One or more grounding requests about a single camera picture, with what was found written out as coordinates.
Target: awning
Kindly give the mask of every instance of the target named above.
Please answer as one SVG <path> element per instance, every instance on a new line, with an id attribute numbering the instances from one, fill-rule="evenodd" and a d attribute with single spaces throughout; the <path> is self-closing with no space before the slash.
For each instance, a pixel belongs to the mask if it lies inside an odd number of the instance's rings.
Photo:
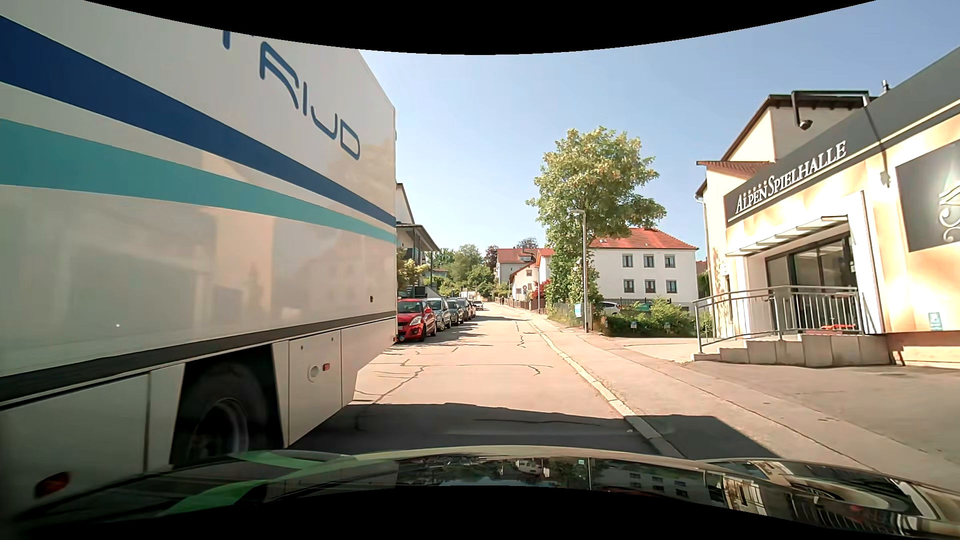
<path id="1" fill-rule="evenodd" d="M 397 224 L 396 229 L 398 231 L 407 230 L 413 233 L 414 243 L 416 244 L 417 249 L 422 252 L 437 252 L 440 251 L 440 247 L 437 246 L 437 243 L 433 241 L 433 238 L 430 237 L 430 234 L 427 233 L 423 225 L 405 225 Z"/>
<path id="2" fill-rule="evenodd" d="M 753 255 L 760 252 L 773 249 L 781 244 L 785 244 L 789 241 L 796 240 L 797 238 L 803 238 L 804 236 L 810 236 L 814 233 L 819 233 L 820 231 L 825 231 L 831 227 L 836 227 L 847 223 L 846 215 L 825 215 L 819 219 L 815 219 L 809 223 L 804 223 L 799 227 L 794 227 L 789 231 L 784 231 L 783 233 L 774 234 L 769 238 L 760 240 L 756 244 L 751 244 L 746 247 L 742 247 L 734 252 L 727 253 L 727 257 L 744 257 L 747 255 Z"/>

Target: metal railing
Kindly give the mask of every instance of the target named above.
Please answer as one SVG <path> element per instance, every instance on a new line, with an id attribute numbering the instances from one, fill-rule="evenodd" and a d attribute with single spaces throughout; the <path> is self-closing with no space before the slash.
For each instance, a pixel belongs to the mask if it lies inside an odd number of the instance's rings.
<path id="1" fill-rule="evenodd" d="M 856 287 L 778 285 L 715 294 L 693 303 L 697 345 L 736 338 L 838 331 L 864 333 Z"/>

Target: car hood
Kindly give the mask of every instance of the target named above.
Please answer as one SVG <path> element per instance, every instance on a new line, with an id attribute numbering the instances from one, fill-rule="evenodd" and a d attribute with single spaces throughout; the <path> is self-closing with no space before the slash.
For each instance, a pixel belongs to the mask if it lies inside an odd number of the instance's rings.
<path id="1" fill-rule="evenodd" d="M 629 493 L 825 528 L 960 538 L 960 494 L 876 472 L 782 459 L 693 461 L 580 448 L 480 446 L 375 454 L 279 450 L 215 458 L 37 506 L 44 525 L 145 519 L 371 488 L 561 487 Z"/>

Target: blue stripe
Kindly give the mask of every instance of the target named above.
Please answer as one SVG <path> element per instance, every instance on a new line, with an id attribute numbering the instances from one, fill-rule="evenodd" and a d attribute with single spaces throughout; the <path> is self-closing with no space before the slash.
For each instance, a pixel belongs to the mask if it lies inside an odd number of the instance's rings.
<path id="1" fill-rule="evenodd" d="M 323 225 L 391 243 L 361 219 L 258 185 L 71 135 L 0 120 L 0 184 L 234 209 Z"/>
<path id="2" fill-rule="evenodd" d="M 4 16 L 0 16 L 0 82 L 244 164 L 396 225 L 387 210 L 306 165 Z"/>

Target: truck tire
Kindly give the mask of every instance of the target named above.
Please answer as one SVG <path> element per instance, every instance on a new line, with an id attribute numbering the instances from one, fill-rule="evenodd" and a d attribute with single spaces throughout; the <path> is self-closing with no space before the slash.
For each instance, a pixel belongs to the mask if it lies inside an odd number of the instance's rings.
<path id="1" fill-rule="evenodd" d="M 216 455 L 264 450 L 269 408 L 249 368 L 216 364 L 183 389 L 170 452 L 175 467 Z"/>

